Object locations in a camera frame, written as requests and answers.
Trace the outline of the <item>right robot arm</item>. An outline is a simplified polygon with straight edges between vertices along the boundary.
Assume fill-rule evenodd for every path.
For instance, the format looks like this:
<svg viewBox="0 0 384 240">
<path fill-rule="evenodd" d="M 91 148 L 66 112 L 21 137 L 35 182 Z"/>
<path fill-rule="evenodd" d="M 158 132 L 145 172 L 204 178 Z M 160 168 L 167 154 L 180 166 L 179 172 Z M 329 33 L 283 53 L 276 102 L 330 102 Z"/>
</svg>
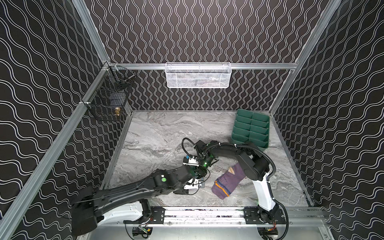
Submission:
<svg viewBox="0 0 384 240">
<path fill-rule="evenodd" d="M 213 164 L 216 157 L 225 157 L 238 161 L 213 183 L 212 192 L 221 200 L 228 198 L 239 183 L 248 178 L 253 181 L 258 206 L 263 211 L 272 212 L 279 208 L 270 187 L 270 177 L 276 172 L 276 166 L 263 151 L 253 144 L 231 144 L 211 141 L 206 144 L 198 141 L 194 144 L 200 165 L 205 168 Z"/>
</svg>

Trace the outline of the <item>purple striped sock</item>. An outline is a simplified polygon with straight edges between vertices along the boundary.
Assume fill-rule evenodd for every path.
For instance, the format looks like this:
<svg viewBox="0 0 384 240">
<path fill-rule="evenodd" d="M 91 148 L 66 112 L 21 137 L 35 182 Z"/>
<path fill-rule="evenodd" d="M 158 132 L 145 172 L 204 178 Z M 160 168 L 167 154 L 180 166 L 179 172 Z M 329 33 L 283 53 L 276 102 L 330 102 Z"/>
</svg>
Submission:
<svg viewBox="0 0 384 240">
<path fill-rule="evenodd" d="M 245 177 L 242 167 L 237 163 L 215 180 L 212 192 L 223 200 L 231 195 Z"/>
</svg>

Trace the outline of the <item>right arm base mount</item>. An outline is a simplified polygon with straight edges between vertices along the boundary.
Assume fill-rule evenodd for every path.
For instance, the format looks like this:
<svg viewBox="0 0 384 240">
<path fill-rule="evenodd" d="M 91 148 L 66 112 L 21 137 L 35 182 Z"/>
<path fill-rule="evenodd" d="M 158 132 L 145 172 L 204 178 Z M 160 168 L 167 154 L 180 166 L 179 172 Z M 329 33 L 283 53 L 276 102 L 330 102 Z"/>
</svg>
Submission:
<svg viewBox="0 0 384 240">
<path fill-rule="evenodd" d="M 244 208 L 244 219 L 247 225 L 284 225 L 287 222 L 284 211 L 278 206 L 275 206 L 271 211 L 259 207 L 246 207 Z"/>
</svg>

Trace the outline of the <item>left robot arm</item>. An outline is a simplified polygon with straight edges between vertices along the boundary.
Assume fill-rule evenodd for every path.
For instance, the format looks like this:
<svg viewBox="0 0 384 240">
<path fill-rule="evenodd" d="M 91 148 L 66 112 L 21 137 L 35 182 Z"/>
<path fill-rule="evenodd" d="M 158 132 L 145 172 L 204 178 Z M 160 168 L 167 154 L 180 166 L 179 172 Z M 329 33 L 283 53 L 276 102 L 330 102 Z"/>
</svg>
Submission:
<svg viewBox="0 0 384 240">
<path fill-rule="evenodd" d="M 179 191 L 190 180 L 201 179 L 208 172 L 204 166 L 183 165 L 172 170 L 157 169 L 142 180 L 117 188 L 87 187 L 71 203 L 72 236 L 93 231 L 105 213 L 119 206 Z"/>
</svg>

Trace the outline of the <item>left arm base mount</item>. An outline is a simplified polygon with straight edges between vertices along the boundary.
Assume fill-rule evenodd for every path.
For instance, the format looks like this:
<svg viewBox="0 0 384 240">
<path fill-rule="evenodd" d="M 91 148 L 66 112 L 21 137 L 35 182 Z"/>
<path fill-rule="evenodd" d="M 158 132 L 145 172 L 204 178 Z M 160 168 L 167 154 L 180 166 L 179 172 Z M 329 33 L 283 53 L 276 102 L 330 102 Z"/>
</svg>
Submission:
<svg viewBox="0 0 384 240">
<path fill-rule="evenodd" d="M 145 224 L 163 224 L 166 209 L 163 207 L 151 207 L 145 210 L 143 216 L 136 221 L 124 220 L 124 224 L 145 225 Z"/>
</svg>

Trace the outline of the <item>green compartment tray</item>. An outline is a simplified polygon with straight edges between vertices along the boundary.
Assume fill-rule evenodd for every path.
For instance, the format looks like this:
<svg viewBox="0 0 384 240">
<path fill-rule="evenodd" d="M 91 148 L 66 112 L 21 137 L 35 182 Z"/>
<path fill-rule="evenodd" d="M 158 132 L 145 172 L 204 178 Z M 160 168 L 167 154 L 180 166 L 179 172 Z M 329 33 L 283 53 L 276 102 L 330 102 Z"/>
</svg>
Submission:
<svg viewBox="0 0 384 240">
<path fill-rule="evenodd" d="M 251 142 L 262 151 L 269 147 L 270 117 L 265 114 L 238 109 L 231 134 L 231 143 Z"/>
</svg>

